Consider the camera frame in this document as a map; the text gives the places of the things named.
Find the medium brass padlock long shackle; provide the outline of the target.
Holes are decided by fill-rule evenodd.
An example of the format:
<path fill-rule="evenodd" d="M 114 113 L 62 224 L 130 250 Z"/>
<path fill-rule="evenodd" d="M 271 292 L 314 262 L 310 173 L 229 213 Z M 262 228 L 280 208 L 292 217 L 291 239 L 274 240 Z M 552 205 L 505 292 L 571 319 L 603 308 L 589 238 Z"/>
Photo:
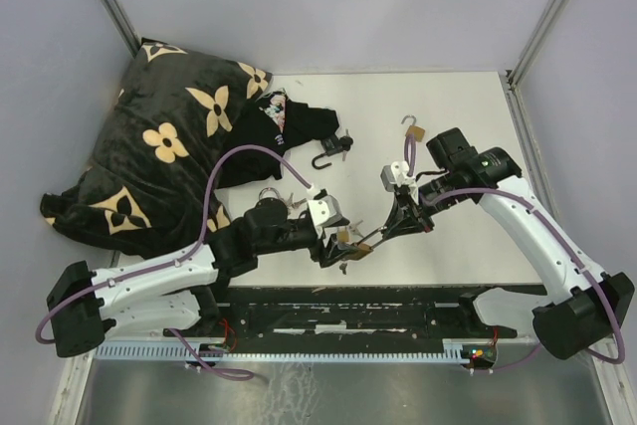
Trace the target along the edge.
<path fill-rule="evenodd" d="M 344 260 L 346 262 L 359 261 L 369 256 L 384 241 L 385 230 L 385 226 L 380 226 L 357 242 L 351 243 Z"/>

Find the small brass padlock long shackle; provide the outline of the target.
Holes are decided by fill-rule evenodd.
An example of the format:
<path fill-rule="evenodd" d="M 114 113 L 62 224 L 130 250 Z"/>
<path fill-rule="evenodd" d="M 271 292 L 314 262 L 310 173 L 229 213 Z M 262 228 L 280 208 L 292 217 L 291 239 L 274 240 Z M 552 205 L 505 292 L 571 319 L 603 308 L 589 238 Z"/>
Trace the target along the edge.
<path fill-rule="evenodd" d="M 336 232 L 336 238 L 339 243 L 348 243 L 349 229 L 347 227 L 339 227 Z"/>

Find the small padlock key bunch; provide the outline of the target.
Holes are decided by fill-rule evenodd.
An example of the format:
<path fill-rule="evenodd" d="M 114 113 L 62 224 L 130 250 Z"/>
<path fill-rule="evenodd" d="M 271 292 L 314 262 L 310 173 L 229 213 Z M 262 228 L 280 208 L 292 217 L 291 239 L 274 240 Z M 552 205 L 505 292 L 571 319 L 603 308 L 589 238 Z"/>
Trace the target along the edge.
<path fill-rule="evenodd" d="M 347 226 L 347 229 L 348 229 L 349 233 L 352 234 L 355 237 L 362 238 L 363 234 L 359 230 L 359 226 L 361 225 L 361 223 L 362 223 L 362 220 L 359 220 L 359 221 L 356 221 L 356 222 L 351 222 Z"/>

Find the large padlock key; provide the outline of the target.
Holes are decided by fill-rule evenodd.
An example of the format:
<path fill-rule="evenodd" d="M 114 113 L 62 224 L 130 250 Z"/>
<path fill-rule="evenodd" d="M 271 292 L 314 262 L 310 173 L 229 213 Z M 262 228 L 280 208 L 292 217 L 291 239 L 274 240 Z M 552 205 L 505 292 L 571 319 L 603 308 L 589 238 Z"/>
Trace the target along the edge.
<path fill-rule="evenodd" d="M 294 195 L 291 195 L 289 198 L 284 200 L 284 203 L 289 210 L 297 210 L 307 204 L 307 199 L 302 198 L 295 200 Z"/>

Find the large brass padlock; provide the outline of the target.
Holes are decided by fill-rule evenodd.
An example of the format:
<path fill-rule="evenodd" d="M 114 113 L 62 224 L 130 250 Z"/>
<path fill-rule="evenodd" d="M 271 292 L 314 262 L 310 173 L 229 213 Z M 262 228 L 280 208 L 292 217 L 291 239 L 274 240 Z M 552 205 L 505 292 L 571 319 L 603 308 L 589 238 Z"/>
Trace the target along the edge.
<path fill-rule="evenodd" d="M 289 207 L 289 201 L 274 187 L 265 187 L 259 192 L 259 201 L 276 200 L 282 203 L 286 208 Z"/>

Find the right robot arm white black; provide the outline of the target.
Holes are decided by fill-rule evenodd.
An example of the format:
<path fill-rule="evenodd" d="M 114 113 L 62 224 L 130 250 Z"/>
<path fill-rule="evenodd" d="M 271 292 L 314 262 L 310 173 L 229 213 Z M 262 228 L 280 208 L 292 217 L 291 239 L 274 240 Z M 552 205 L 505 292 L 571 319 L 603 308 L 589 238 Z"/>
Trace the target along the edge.
<path fill-rule="evenodd" d="M 542 296 L 502 288 L 479 292 L 458 309 L 458 328 L 479 336 L 503 326 L 534 336 L 558 359 L 586 351 L 606 363 L 623 363 L 621 327 L 635 293 L 632 281 L 623 273 L 608 274 L 567 236 L 502 148 L 480 152 L 459 128 L 438 134 L 426 146 L 438 168 L 428 183 L 417 183 L 412 136 L 405 139 L 403 160 L 381 171 L 385 190 L 394 196 L 381 228 L 383 240 L 428 233 L 434 215 L 472 201 L 514 241 L 545 289 Z"/>

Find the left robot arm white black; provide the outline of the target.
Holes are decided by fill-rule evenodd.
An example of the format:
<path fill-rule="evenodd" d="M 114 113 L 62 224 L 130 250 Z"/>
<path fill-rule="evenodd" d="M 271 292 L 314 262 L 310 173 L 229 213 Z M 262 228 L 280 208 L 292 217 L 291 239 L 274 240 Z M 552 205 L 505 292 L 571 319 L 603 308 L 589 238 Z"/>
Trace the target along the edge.
<path fill-rule="evenodd" d="M 220 323 L 212 289 L 258 266 L 263 255 L 306 249 L 327 268 L 359 252 L 328 235 L 348 225 L 331 196 L 308 202 L 298 218 L 266 198 L 203 240 L 172 253 L 120 268 L 69 265 L 47 296 L 52 344 L 60 358 L 84 354 L 108 338 L 192 328 L 208 335 Z"/>

